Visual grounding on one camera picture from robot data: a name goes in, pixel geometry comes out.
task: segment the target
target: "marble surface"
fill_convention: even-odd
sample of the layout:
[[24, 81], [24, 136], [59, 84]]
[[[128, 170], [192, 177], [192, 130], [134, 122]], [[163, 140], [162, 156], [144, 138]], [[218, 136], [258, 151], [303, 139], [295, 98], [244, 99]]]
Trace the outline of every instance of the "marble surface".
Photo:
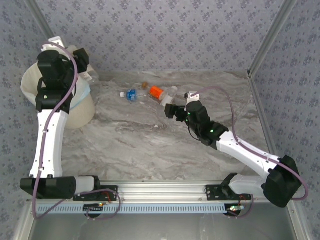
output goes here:
[[[174, 103], [185, 105], [184, 93], [207, 86], [224, 88], [232, 99], [239, 137], [267, 150], [245, 72], [116, 72], [101, 75], [91, 86], [96, 114], [86, 126], [66, 130], [62, 148], [64, 176], [98, 175], [103, 180], [223, 180], [229, 173], [255, 173], [238, 160], [191, 138], [184, 123], [167, 119], [152, 99], [129, 102], [120, 92], [148, 81], [161, 88], [178, 87]], [[222, 92], [200, 96], [212, 120], [229, 129], [231, 110]]]

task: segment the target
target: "patterned wallpaper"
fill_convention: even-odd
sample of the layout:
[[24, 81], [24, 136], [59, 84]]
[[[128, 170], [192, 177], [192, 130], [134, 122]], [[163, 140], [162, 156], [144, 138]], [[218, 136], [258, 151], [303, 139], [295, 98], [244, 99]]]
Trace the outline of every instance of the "patterned wallpaper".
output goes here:
[[254, 79], [276, 148], [307, 180], [303, 205], [320, 239], [320, 2], [298, 0]]
[[100, 71], [246, 70], [283, 0], [36, 0]]
[[45, 38], [22, 0], [1, 0], [0, 9], [0, 239], [9, 240], [30, 198], [20, 179], [31, 169], [38, 134], [36, 110], [20, 83]]

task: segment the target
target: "blue patterned wall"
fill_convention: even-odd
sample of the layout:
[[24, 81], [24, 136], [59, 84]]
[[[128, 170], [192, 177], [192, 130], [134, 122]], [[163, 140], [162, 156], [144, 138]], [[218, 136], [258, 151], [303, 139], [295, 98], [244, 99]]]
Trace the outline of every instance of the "blue patterned wall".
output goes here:
[[23, 1], [0, 1], [0, 239], [11, 239], [25, 200], [20, 179], [35, 157], [37, 113], [20, 90], [45, 38]]
[[320, 239], [320, 2], [298, 0], [254, 76], [276, 148], [296, 159], [303, 202]]
[[246, 70], [283, 0], [36, 0], [100, 71]]

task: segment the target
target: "gray marble tabletop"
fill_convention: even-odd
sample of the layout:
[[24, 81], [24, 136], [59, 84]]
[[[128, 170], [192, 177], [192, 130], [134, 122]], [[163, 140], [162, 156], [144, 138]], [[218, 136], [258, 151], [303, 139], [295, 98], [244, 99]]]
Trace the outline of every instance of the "gray marble tabletop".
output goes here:
[[[183, 94], [220, 86], [231, 97], [236, 133], [267, 151], [257, 109], [245, 72], [118, 72], [101, 75], [91, 86], [96, 114], [86, 126], [66, 130], [63, 138], [64, 176], [98, 175], [103, 180], [223, 180], [229, 173], [255, 175], [238, 160], [191, 138], [184, 123], [167, 119], [164, 107], [152, 98], [129, 102], [120, 92], [147, 81], [161, 88], [178, 87], [174, 103], [185, 105]], [[231, 130], [227, 98], [217, 90], [200, 96], [212, 120]]]

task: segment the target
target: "plastic bottle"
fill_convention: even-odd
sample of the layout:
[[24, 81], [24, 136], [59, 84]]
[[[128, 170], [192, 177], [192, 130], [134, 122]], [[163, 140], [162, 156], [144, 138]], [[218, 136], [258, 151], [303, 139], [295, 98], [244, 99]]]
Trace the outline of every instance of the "plastic bottle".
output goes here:
[[148, 94], [145, 90], [129, 89], [126, 93], [120, 92], [121, 98], [126, 98], [130, 102], [143, 101], [147, 98]]
[[142, 83], [141, 87], [142, 87], [142, 89], [148, 91], [148, 93], [152, 97], [158, 99], [159, 101], [162, 101], [166, 96], [166, 93], [163, 89], [161, 89], [160, 87], [155, 86], [155, 85], [149, 86], [149, 84], [146, 81]]
[[177, 95], [178, 88], [176, 86], [170, 87], [165, 93], [163, 100], [161, 101], [161, 106], [166, 106], [167, 104], [172, 104], [175, 96]]

